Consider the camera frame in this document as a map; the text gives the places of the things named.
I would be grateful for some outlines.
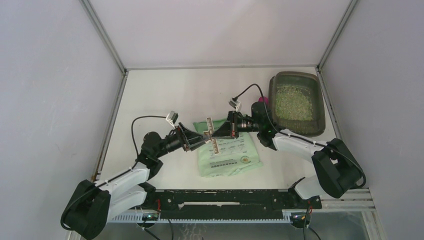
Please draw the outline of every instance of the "green plastic bag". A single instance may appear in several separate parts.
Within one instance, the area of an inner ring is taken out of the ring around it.
[[[226,119],[213,121],[218,129]],[[198,133],[208,130],[206,121],[193,123]],[[217,139],[219,154],[214,154],[212,143],[197,149],[198,167],[202,177],[231,176],[262,167],[251,136],[241,132],[237,139]]]

